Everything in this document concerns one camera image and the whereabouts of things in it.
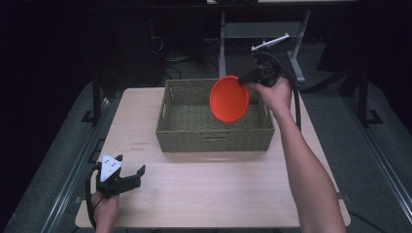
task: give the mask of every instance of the black cable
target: black cable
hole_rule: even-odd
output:
[[[163,74],[166,76],[167,80],[173,80],[172,77],[169,74],[167,74],[167,72],[164,72]]]
[[[91,193],[90,193],[90,180],[93,172],[101,168],[101,163],[96,163],[93,168],[91,168],[86,179],[86,205],[87,205],[87,214],[93,228],[96,228],[96,220],[94,219],[94,208],[91,203]]]
[[[288,68],[286,68],[284,64],[278,58],[276,58],[274,55],[270,54],[269,52],[258,51],[256,52],[256,54],[263,54],[263,55],[269,56],[270,58],[272,58],[279,64],[279,66],[281,67],[281,70],[285,73],[286,78],[289,80],[289,83],[291,84],[291,88],[293,91],[294,108],[295,108],[295,113],[296,113],[296,124],[297,124],[297,127],[299,127],[299,130],[302,130],[301,119],[300,119],[299,91],[297,89],[296,76],[294,75],[293,72],[291,72]]]
[[[72,230],[72,233],[75,233],[77,230],[79,230],[79,226],[75,226],[75,228]]]
[[[165,66],[164,68],[169,68],[169,69],[177,71],[179,73],[179,80],[182,79],[182,72],[180,70],[176,69],[175,67],[171,67],[171,66]]]
[[[190,61],[190,58],[186,57],[186,58],[183,58],[181,60],[170,61],[170,62],[168,62],[168,65],[173,66],[173,65],[177,65],[177,64],[184,63],[184,62],[187,62],[187,61]]]
[[[102,197],[100,197],[100,200],[96,203],[96,205],[94,205],[93,207],[93,211],[96,210],[96,207],[100,204],[100,202],[103,200],[104,195],[102,195]]]
[[[355,217],[357,217],[358,219],[366,222],[367,224],[369,224],[370,226],[372,226],[373,228],[375,228],[377,231],[379,231],[379,232],[381,232],[381,233],[387,233],[385,230],[383,230],[383,229],[380,228],[379,226],[375,225],[373,222],[371,222],[370,220],[364,218],[363,216],[360,216],[360,215],[358,215],[358,214],[356,214],[356,213],[353,213],[353,212],[348,212],[348,213],[349,213],[349,215],[355,216]]]
[[[206,59],[206,58],[203,58],[203,60],[208,62],[209,64],[213,65],[219,71],[219,67],[215,63],[213,63],[213,61],[211,61],[209,59]]]
[[[212,53],[215,50],[218,50],[221,47],[221,41],[219,39],[213,39],[212,41],[205,41],[204,43],[206,44],[212,44],[212,46],[206,47],[204,48],[204,53],[208,54],[208,53]]]

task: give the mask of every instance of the basket handle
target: basket handle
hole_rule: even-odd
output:
[[[206,133],[206,134],[202,134],[202,140],[203,141],[223,141],[223,140],[227,140],[227,134]]]

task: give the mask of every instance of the dark background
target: dark background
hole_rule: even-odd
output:
[[[150,49],[153,30],[197,58],[203,39],[219,35],[220,14],[205,20],[203,14],[164,13],[161,24],[153,26],[151,14],[94,11],[96,5],[0,3],[0,229],[93,76],[98,75],[106,95],[154,86],[162,79],[162,66]],[[365,69],[410,132],[411,10],[406,1],[360,1],[344,10],[315,10],[305,37],[308,43],[327,42],[320,69],[338,72],[351,64]]]

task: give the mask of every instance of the metal frame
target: metal frame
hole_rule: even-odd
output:
[[[219,54],[219,75],[226,75],[224,58],[224,40],[226,38],[277,38],[286,33],[296,38],[296,45],[288,51],[288,58],[299,83],[304,83],[305,78],[297,62],[297,54],[305,35],[311,11],[305,11],[301,22],[256,22],[233,23],[225,21],[225,12],[222,12],[221,21],[221,52]]]
[[[79,181],[79,178],[82,174],[82,171],[85,169],[85,165],[88,161],[88,154],[93,151],[93,142],[98,137],[98,133],[102,128],[102,124],[105,123],[105,118],[110,109],[110,102],[108,99],[104,99],[103,103],[101,104],[101,118],[98,120],[95,127],[90,127],[90,131],[88,132],[87,138],[79,155],[73,165],[72,170],[70,171],[69,175],[63,187],[60,189],[60,192],[57,194],[56,198],[54,199],[51,212],[43,225],[41,232],[55,232],[57,229],[58,224],[60,223],[61,217],[66,210],[66,207],[69,203],[69,200],[72,196],[72,193],[76,187],[76,184]]]
[[[315,10],[335,7],[352,7],[356,6],[359,0],[329,0],[329,1],[280,1],[271,3],[257,3],[257,4],[212,4],[212,3],[189,3],[189,4],[175,4],[170,1],[168,4],[146,4],[139,1],[132,1],[123,3],[121,1],[113,1],[107,4],[100,4],[97,6],[85,6],[82,1],[76,0],[79,8],[90,11],[137,11],[140,13],[171,13],[171,12],[261,12],[261,11],[277,11],[282,12],[287,9],[302,9]]]
[[[93,111],[86,111],[83,116],[82,122],[92,122],[91,125],[94,127],[100,119],[101,115],[101,106],[100,106],[100,86],[97,80],[97,74],[93,76],[91,80],[92,85],[92,94],[93,94]]]
[[[405,212],[406,217],[409,219],[409,222],[412,223],[412,198],[409,195],[409,192],[400,181],[386,155],[379,147],[379,144],[376,142],[373,134],[370,132],[370,129],[368,127],[365,127],[364,122],[359,119],[359,116],[356,114],[357,107],[355,106],[355,104],[349,98],[344,98],[344,102],[347,108],[351,109],[351,111],[349,112],[351,113],[351,116],[357,124],[357,127],[360,130],[362,136],[369,143],[370,148],[375,155],[376,163],[378,164],[379,169],[381,170],[385,180],[387,181],[389,187],[395,195],[400,207]]]

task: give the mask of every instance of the forearm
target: forearm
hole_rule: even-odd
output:
[[[113,226],[98,225],[96,226],[96,233],[112,233]]]
[[[292,115],[276,116],[302,232],[345,232],[334,185]]]

